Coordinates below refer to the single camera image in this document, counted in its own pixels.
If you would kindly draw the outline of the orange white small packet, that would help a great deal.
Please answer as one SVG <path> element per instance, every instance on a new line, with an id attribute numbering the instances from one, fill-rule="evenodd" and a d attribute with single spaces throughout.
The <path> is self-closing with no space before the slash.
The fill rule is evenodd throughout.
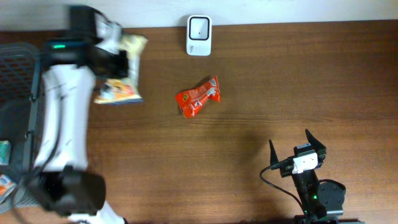
<path id="1" fill-rule="evenodd" d="M 1 174 L 0 177 L 0 203 L 3 203 L 12 191 L 16 188 L 17 184 L 7 175 Z"/>

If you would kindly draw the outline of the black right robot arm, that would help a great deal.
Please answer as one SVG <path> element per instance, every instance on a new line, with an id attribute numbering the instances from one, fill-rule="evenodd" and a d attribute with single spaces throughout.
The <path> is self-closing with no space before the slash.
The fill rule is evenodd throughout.
<path id="1" fill-rule="evenodd" d="M 294 147 L 294 155 L 279 160 L 272 141 L 270 165 L 260 171 L 260 179 L 267 185 L 291 196 L 299 205 L 302 214 L 293 218 L 294 223 L 361 223 L 361 220 L 342 220 L 346 187 L 331 179 L 319 179 L 315 170 L 321 168 L 326 159 L 327 148 L 306 129 L 308 143 Z M 279 170 L 280 176 L 291 177 L 297 196 L 268 180 L 263 174 L 268 170 Z"/>

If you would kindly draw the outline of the yellow wet wipes pack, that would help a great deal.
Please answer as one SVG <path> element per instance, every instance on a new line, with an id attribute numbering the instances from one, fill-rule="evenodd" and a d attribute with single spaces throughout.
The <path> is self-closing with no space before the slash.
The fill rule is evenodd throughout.
<path id="1" fill-rule="evenodd" d="M 118 49 L 126 53 L 127 68 L 121 72 L 122 78 L 107 78 L 100 88 L 94 103 L 101 105 L 123 105 L 142 102 L 138 91 L 140 56 L 148 39 L 143 35 L 121 37 Z"/>

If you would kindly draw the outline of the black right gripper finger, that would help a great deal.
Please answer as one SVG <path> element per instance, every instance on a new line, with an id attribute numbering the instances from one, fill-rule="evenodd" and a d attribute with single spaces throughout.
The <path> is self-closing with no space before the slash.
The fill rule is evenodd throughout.
<path id="1" fill-rule="evenodd" d="M 326 152 L 326 147 L 317 140 L 308 129 L 305 130 L 305 134 L 308 142 L 313 146 L 316 152 Z"/>
<path id="2" fill-rule="evenodd" d="M 269 146 L 270 146 L 270 166 L 274 166 L 279 163 L 279 160 L 271 139 L 269 140 Z"/>

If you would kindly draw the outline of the teal tissue pack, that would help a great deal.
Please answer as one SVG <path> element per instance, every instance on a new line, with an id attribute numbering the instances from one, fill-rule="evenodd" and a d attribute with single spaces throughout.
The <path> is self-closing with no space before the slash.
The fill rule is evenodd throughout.
<path id="1" fill-rule="evenodd" d="M 11 156 L 11 143 L 9 141 L 0 142 L 0 165 L 7 166 Z"/>

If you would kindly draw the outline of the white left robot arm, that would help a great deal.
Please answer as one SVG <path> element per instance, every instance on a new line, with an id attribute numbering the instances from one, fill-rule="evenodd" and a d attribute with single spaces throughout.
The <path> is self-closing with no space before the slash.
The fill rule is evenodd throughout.
<path id="1" fill-rule="evenodd" d="M 129 75 L 123 29 L 87 5 L 70 5 L 68 18 L 66 34 L 44 47 L 44 131 L 24 184 L 45 211 L 75 223 L 124 223 L 106 201 L 104 178 L 88 171 L 86 151 L 96 79 Z"/>

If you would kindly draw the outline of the red snack packet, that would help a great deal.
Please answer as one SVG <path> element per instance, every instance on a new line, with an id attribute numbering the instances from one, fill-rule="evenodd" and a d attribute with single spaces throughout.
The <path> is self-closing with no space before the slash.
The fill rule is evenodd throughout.
<path id="1" fill-rule="evenodd" d="M 218 77 L 209 79 L 197 88 L 177 93 L 175 99 L 185 118 L 196 116 L 208 100 L 221 101 Z"/>

